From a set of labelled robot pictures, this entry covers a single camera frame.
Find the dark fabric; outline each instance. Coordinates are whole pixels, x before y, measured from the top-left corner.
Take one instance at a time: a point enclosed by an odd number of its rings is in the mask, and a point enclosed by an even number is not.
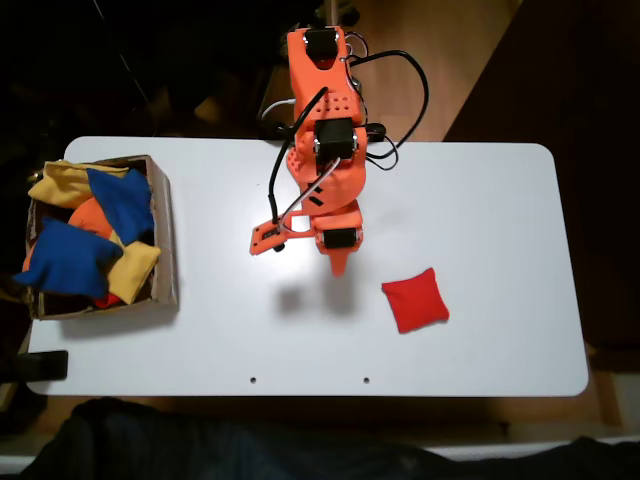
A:
[[[159,413],[114,399],[78,406],[24,479],[631,479],[640,445],[581,438],[520,459],[453,462],[412,447]]]

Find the black cable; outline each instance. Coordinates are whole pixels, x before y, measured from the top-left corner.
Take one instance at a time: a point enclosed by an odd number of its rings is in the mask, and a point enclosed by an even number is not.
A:
[[[358,32],[354,32],[352,30],[352,31],[347,32],[347,33],[344,34],[344,39],[346,40],[350,35],[353,35],[354,37],[358,37],[360,39],[360,41],[362,42],[362,45],[364,46],[364,54],[365,54],[365,56],[369,56],[369,44],[364,39],[364,37],[362,35],[360,35]]]
[[[371,160],[371,158],[373,157],[372,153],[367,153],[367,161],[373,163],[380,170],[384,170],[385,172],[388,172],[389,170],[393,170],[395,168],[395,166],[398,164],[398,160],[400,160],[400,154],[398,153],[398,147],[396,145],[394,145],[393,141],[386,134],[385,134],[384,138],[386,138],[387,141],[391,144],[391,151],[396,154],[396,161],[393,162],[393,165],[391,165],[390,167],[383,167],[382,165],[380,165],[380,164],[374,162],[373,160]]]
[[[280,164],[282,163],[284,154],[287,153],[287,149],[289,148],[289,145],[291,144],[291,141],[293,140],[296,132],[300,129],[302,122],[304,122],[304,120],[309,116],[309,113],[311,113],[311,110],[313,110],[313,107],[316,105],[316,103],[318,103],[320,99],[324,96],[324,94],[327,93],[328,91],[329,91],[328,87],[322,87],[320,91],[316,93],[316,96],[311,99],[311,101],[307,104],[306,107],[304,107],[304,110],[302,111],[302,113],[300,113],[300,116],[296,120],[296,123],[294,123],[293,127],[291,127],[288,130],[287,136],[284,139],[284,142],[282,143],[282,148],[280,149],[280,153],[278,153],[278,158],[276,158],[276,163],[273,165],[271,178],[269,179],[268,198],[269,198],[269,205],[271,206],[271,216],[273,217],[272,222],[274,225],[278,224],[278,204],[276,203],[276,197],[273,194],[273,188],[276,184],[276,176],[278,175],[278,170],[280,169]]]
[[[360,57],[357,57],[355,55],[349,55],[347,57],[347,61],[349,61],[349,58],[351,58],[351,57],[360,58]],[[351,77],[351,73],[349,72],[349,68],[348,67],[347,67],[347,80],[349,80],[349,83],[351,84],[353,89],[358,94],[358,97],[360,97],[360,102],[362,103],[362,106],[364,107],[364,124],[360,125],[360,126],[366,128],[366,126],[369,124],[369,110],[367,109],[367,102],[365,102],[364,98],[362,98],[362,94],[360,93],[360,90],[358,90],[358,87],[356,86],[355,82],[353,81],[353,78]]]
[[[416,71],[418,72],[418,75],[420,75],[420,80],[422,81],[422,88],[424,90],[424,99],[422,100],[422,108],[420,109],[420,113],[418,114],[418,118],[416,119],[414,124],[411,126],[409,131],[405,134],[405,136],[402,137],[400,139],[400,141],[394,145],[395,148],[399,148],[411,136],[411,134],[413,134],[413,132],[415,131],[416,127],[418,126],[418,124],[422,120],[422,117],[424,117],[424,113],[427,111],[427,105],[429,104],[429,82],[427,81],[427,76],[424,74],[424,71],[422,70],[422,67],[420,67],[420,64],[415,60],[415,58],[413,58],[411,55],[409,55],[407,52],[405,52],[403,50],[388,50],[386,52],[374,53],[373,55],[369,55],[369,56],[364,57],[364,58],[357,57],[356,60],[351,62],[349,65],[352,66],[352,67],[356,67],[358,65],[362,65],[363,63],[371,62],[371,61],[377,60],[379,58],[392,57],[392,56],[404,58],[405,60],[407,60],[411,64],[411,66],[413,66],[413,68],[416,69]],[[394,152],[394,150],[389,150],[384,155],[374,155],[373,153],[370,153],[370,154],[367,154],[367,155],[370,156],[371,158],[376,158],[376,159],[380,160],[380,159],[383,159],[383,158],[387,158],[393,152]]]

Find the white cable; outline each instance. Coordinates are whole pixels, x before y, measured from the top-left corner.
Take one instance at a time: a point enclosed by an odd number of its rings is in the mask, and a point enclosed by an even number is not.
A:
[[[273,110],[276,107],[279,107],[280,105],[293,105],[294,103],[296,103],[295,98],[288,98],[287,100],[278,100],[277,102],[274,102],[271,105],[269,105],[264,110],[264,112],[262,112],[262,116],[260,117],[260,119],[264,120],[264,117],[266,117],[271,110]]]
[[[298,198],[296,198],[291,205],[289,205],[289,208],[287,208],[285,210],[285,212],[280,217],[280,220],[278,220],[278,229],[284,228],[285,230],[287,230],[289,232],[296,233],[295,230],[291,230],[289,227],[287,227],[284,224],[284,221],[291,214],[291,212],[293,211],[294,208],[296,208],[298,205],[300,205],[302,202],[304,202],[307,199],[307,197],[309,197],[309,195],[311,195],[311,193],[322,182],[324,182],[327,179],[327,177],[329,175],[331,175],[331,173],[333,173],[333,171],[338,167],[338,165],[340,165],[341,161],[342,161],[342,159],[340,157],[336,158],[335,161],[329,167],[329,169],[326,172],[324,172],[322,175],[320,175],[318,177],[318,179],[309,186],[309,188],[307,188],[303,193],[301,193],[300,196]]]

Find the white table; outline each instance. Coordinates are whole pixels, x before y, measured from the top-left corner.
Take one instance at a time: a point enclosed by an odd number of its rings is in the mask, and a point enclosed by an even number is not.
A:
[[[180,309],[35,321],[30,351],[68,350],[70,363],[66,380],[31,388],[137,396],[568,396],[585,388],[549,151],[405,144],[395,170],[368,169],[359,197],[365,240],[336,279],[311,239],[249,255],[252,227],[269,218],[278,149],[253,140],[74,140],[67,160],[150,154],[169,177]],[[280,208],[297,193],[283,167]],[[381,284],[428,267],[451,318],[400,335]]]

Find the wooden floor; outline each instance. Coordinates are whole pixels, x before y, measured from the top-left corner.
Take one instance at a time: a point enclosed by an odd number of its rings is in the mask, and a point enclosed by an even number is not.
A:
[[[517,9],[509,0],[357,0],[361,20],[355,27],[371,52],[402,49],[423,66],[431,98],[413,140],[440,141],[456,117]],[[354,68],[363,84],[370,121],[387,126],[398,139],[414,121],[422,87],[402,59],[384,59]],[[269,100],[290,96],[286,72],[276,74]],[[282,107],[276,115],[290,115]],[[34,426],[55,433],[84,397],[54,397]],[[332,423],[345,428],[447,423],[616,423],[606,375],[591,376],[575,398],[540,399],[312,399],[312,398],[135,398],[164,411],[224,418],[270,420],[311,426]],[[308,412],[313,411],[313,418]]]

